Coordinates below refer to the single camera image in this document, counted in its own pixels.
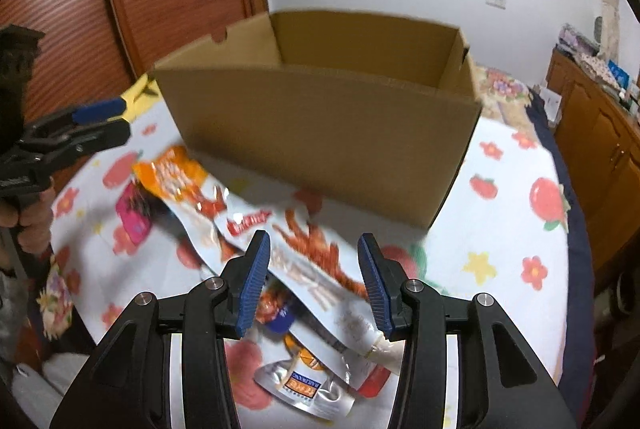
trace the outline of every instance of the wall outlet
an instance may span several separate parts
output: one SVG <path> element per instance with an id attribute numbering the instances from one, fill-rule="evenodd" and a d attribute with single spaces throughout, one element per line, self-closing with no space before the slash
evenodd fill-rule
<path id="1" fill-rule="evenodd" d="M 507 0 L 484 0 L 484 2 L 489 6 L 494 6 L 503 10 L 507 8 Z"/>

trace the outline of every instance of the silver screw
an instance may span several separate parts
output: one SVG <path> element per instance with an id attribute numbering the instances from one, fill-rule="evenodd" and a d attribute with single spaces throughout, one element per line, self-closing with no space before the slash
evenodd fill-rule
<path id="1" fill-rule="evenodd" d="M 136 295 L 135 301 L 138 306 L 146 306 L 153 300 L 153 298 L 154 297 L 151 295 L 151 292 L 140 292 Z"/>
<path id="2" fill-rule="evenodd" d="M 217 290 L 218 288 L 222 288 L 224 284 L 225 284 L 225 280 L 222 279 L 222 277 L 217 277 L 217 276 L 209 277 L 209 279 L 205 281 L 205 286 L 209 290 Z"/>
<path id="3" fill-rule="evenodd" d="M 424 283 L 419 279 L 409 279 L 404 282 L 404 286 L 410 292 L 421 292 L 424 290 Z"/>
<path id="4" fill-rule="evenodd" d="M 482 306 L 491 306 L 494 304 L 494 298 L 489 294 L 481 293 L 478 294 L 478 302 L 482 304 Z"/>

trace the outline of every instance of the open cardboard box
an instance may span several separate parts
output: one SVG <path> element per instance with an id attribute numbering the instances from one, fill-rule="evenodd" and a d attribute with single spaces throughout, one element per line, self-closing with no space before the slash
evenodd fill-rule
<path id="1" fill-rule="evenodd" d="M 458 28 L 382 14 L 260 14 L 154 67 L 186 144 L 429 227 L 481 106 Z"/>

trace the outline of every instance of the red logo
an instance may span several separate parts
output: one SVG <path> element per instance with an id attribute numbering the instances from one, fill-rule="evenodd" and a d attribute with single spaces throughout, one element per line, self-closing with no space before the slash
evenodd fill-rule
<path id="1" fill-rule="evenodd" d="M 242 232 L 248 231 L 251 227 L 255 225 L 263 225 L 267 222 L 267 218 L 271 216 L 273 213 L 270 210 L 260 210 L 255 214 L 248 214 L 242 218 L 240 223 L 232 221 L 231 219 L 226 220 L 226 227 L 229 233 L 236 237 Z"/>

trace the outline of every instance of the blue rubber tip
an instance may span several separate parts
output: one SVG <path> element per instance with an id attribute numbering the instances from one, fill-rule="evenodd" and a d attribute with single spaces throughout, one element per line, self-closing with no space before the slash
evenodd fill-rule
<path id="1" fill-rule="evenodd" d="M 264 233 L 260 245 L 255 250 L 254 262 L 247 273 L 244 287 L 240 292 L 240 303 L 238 308 L 238 320 L 236 321 L 236 333 L 239 337 L 244 337 L 244 333 L 254 323 L 255 310 L 258 307 L 258 300 L 264 285 L 264 278 L 267 276 L 269 268 L 269 260 L 271 258 L 271 239 L 265 231 L 257 231 Z M 247 252 L 253 252 L 251 244 L 247 248 Z"/>
<path id="2" fill-rule="evenodd" d="M 72 114 L 71 119 L 78 125 L 100 123 L 119 116 L 127 109 L 127 102 L 123 98 L 112 98 L 96 104 L 83 105 L 78 107 Z"/>
<path id="3" fill-rule="evenodd" d="M 388 338 L 394 329 L 391 322 L 391 301 L 364 236 L 360 236 L 358 240 L 358 263 L 364 285 L 367 287 L 369 304 L 373 311 L 373 318 L 376 320 L 376 326 Z"/>

